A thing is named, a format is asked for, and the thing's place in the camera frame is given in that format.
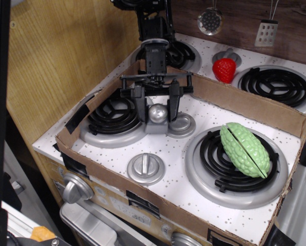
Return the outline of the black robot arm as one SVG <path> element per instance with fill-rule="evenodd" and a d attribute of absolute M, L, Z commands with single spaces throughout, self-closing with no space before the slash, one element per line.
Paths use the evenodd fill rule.
<path fill-rule="evenodd" d="M 191 73 L 187 84 L 181 86 L 180 75 L 167 73 L 167 67 L 182 68 L 188 61 L 195 61 L 194 52 L 175 38 L 170 1 L 112 1 L 120 10 L 134 11 L 137 16 L 140 52 L 145 69 L 138 75 L 121 76 L 121 97 L 134 101 L 138 119 L 147 123 L 149 107 L 147 96 L 167 95 L 168 122 L 177 119 L 180 98 L 193 93 Z"/>

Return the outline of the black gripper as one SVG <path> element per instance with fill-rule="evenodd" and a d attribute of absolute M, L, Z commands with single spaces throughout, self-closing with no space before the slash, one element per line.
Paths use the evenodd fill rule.
<path fill-rule="evenodd" d="M 138 75 L 123 75 L 120 77 L 121 97 L 133 97 L 138 119 L 147 123 L 146 96 L 169 96 L 169 122 L 177 118 L 179 100 L 184 94 L 192 94 L 192 73 L 168 73 L 166 51 L 168 43 L 142 43 L 145 54 L 146 70 Z"/>

